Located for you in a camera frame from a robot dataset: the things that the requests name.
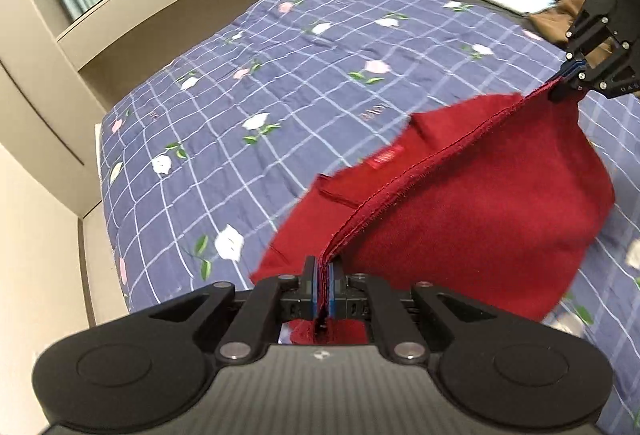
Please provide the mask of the brown garment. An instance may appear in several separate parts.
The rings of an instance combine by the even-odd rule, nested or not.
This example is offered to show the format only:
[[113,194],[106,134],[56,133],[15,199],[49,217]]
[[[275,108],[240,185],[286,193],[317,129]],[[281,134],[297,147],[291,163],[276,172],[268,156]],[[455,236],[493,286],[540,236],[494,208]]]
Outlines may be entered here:
[[551,8],[530,14],[527,19],[534,30],[548,42],[565,49],[566,32],[574,23],[586,0],[556,0]]

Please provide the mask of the left beige wardrobe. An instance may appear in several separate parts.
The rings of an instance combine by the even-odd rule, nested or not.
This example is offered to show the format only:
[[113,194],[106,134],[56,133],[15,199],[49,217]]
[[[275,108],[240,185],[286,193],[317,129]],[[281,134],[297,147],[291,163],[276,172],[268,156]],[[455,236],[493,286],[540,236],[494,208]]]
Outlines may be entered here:
[[103,115],[34,0],[1,0],[1,144],[79,217],[101,200]]

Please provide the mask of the red long-sleeve shirt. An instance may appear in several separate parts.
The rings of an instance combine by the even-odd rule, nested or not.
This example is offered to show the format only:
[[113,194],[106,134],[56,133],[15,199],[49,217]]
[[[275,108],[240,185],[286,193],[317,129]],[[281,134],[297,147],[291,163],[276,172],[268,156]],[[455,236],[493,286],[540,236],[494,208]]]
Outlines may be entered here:
[[317,177],[253,280],[340,261],[394,289],[426,281],[544,319],[574,280],[615,193],[578,123],[580,95],[478,96],[411,115],[389,146]]

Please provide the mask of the blue plaid floral quilt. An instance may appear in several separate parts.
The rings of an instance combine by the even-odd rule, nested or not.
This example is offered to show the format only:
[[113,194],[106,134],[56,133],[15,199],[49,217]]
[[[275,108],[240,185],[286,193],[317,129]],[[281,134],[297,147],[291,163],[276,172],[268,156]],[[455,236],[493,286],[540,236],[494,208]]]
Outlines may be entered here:
[[239,290],[314,180],[392,144],[411,115],[478,96],[580,95],[615,201],[539,321],[614,372],[598,426],[639,429],[639,100],[559,85],[561,53],[446,0],[261,0],[153,74],[101,126],[107,231],[130,311],[226,280]]

